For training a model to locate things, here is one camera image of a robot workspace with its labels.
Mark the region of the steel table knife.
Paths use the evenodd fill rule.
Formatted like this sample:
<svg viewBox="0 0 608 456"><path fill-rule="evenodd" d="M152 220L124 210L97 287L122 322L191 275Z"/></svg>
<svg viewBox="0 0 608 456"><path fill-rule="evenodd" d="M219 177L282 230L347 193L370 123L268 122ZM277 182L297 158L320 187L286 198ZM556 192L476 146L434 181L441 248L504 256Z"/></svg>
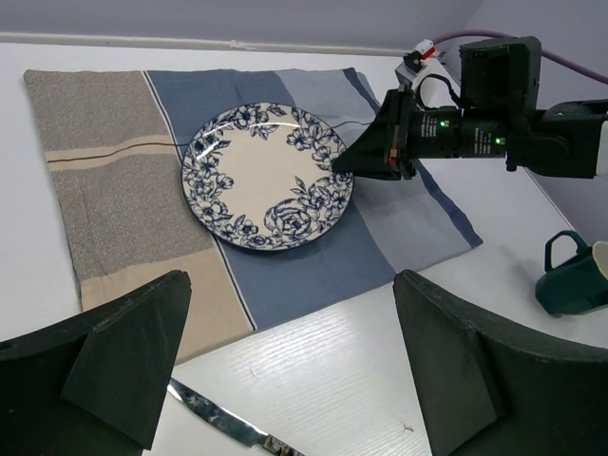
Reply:
<svg viewBox="0 0 608 456"><path fill-rule="evenodd" d="M303 453L267 433L195 390L171 378L167 391L211 427L246 447L260 447L271 455L302 456Z"/></svg>

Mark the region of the dark green mug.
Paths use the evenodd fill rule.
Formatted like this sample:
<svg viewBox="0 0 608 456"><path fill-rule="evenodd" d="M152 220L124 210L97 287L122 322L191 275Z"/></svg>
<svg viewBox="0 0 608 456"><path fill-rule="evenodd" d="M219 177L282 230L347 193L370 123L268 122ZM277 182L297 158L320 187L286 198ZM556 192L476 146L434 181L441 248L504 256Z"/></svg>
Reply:
<svg viewBox="0 0 608 456"><path fill-rule="evenodd" d="M553 243L571 238L576 254L559 266L553 265ZM607 307L607 242L588 245L575 231L563 230L544 247L544 275L535 287L535 297L554 316L589 314Z"/></svg>

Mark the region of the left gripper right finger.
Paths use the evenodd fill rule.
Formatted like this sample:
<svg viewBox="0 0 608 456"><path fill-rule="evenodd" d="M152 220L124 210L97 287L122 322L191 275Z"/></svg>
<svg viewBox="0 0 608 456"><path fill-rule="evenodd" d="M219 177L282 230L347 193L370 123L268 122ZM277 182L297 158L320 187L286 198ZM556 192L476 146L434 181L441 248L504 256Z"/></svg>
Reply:
<svg viewBox="0 0 608 456"><path fill-rule="evenodd" d="M527 328L411 270L393 294L432 454L606 454L605 349Z"/></svg>

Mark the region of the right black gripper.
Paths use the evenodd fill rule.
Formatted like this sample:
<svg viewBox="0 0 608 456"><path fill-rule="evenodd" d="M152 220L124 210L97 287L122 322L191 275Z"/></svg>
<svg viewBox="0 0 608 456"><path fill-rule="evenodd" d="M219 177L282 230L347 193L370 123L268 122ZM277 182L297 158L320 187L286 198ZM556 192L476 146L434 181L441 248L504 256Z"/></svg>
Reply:
<svg viewBox="0 0 608 456"><path fill-rule="evenodd" d="M389 90L362 135L332 162L334 173L411 180L423 158L505 158L506 168L550 169L568 156L566 140L539 130L542 46L532 36L501 37L460 49L456 106L426 107L419 91Z"/></svg>

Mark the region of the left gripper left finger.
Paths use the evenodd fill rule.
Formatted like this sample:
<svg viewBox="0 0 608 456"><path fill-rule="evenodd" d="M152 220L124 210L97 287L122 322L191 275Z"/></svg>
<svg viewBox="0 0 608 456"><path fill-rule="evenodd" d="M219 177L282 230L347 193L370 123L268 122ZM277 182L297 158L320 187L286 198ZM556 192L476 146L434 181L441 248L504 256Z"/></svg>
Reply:
<svg viewBox="0 0 608 456"><path fill-rule="evenodd" d="M171 271L1 344L4 455L140 455L153 445L192 294Z"/></svg>

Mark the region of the blue floral ceramic plate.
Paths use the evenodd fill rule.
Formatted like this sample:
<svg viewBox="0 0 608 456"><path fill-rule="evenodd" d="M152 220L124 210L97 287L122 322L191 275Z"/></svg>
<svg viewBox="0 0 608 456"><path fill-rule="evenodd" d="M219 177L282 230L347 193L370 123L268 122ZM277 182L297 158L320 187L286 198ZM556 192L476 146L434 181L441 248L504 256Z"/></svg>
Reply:
<svg viewBox="0 0 608 456"><path fill-rule="evenodd" d="M323 236L345 213L350 173L334 173L345 144L333 127L290 105L245 104L208 121L181 162L190 209L217 238L283 251Z"/></svg>

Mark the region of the blue beige checked cloth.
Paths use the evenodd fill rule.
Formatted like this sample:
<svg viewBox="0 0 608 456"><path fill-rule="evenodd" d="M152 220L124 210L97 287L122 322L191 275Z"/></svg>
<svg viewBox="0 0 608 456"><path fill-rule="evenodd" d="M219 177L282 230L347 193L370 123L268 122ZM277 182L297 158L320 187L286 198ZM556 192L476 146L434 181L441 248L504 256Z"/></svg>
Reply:
<svg viewBox="0 0 608 456"><path fill-rule="evenodd" d="M171 270L192 297L178 358L313 313L482 244L426 169L413 180L353 179L323 236L283 251L219 239L183 193L181 162L212 118L248 104L304 109L345 145L379 104L351 68L306 71L43 71L24 82L59 202L84 310Z"/></svg>

